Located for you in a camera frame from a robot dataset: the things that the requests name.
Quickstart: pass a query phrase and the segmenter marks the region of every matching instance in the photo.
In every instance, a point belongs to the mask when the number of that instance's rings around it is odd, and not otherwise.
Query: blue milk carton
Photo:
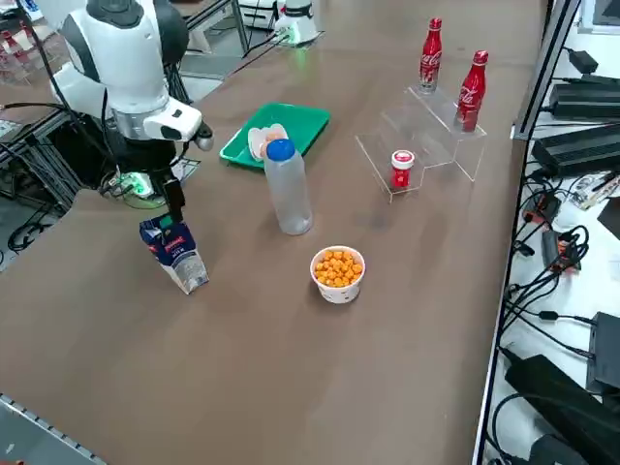
[[[168,214],[158,216],[142,221],[139,235],[185,294],[208,282],[201,254],[185,222],[174,223]]]

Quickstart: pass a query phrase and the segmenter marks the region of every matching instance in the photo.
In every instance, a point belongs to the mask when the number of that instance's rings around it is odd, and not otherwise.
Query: red label
[[[185,242],[185,239],[181,235],[178,238],[176,238],[175,240],[172,240],[168,244],[166,244],[166,246],[164,247],[164,250],[166,250],[166,252],[169,252],[173,247],[176,247],[177,245],[180,245],[183,242]]]

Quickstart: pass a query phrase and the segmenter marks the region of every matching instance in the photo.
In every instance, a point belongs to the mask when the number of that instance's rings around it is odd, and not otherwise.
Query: bowl of snacks
[[[310,276],[331,303],[347,303],[359,294],[366,272],[363,256],[345,245],[326,247],[310,263]]]

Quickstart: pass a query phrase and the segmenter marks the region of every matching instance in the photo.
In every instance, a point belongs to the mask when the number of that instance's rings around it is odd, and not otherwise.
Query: white device
[[[314,41],[319,30],[312,0],[287,0],[284,12],[275,24],[276,34],[288,34],[287,44],[299,46]]]

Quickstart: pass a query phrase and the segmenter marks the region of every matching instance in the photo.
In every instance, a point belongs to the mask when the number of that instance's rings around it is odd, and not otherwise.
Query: coca-cola bottle
[[[487,61],[488,52],[486,50],[478,50],[474,53],[472,69],[461,84],[461,93],[458,97],[454,125],[464,133],[475,131],[478,124],[482,98],[486,91],[484,68]]]
[[[435,92],[442,59],[442,19],[433,17],[428,24],[428,35],[419,61],[419,89],[424,93]]]

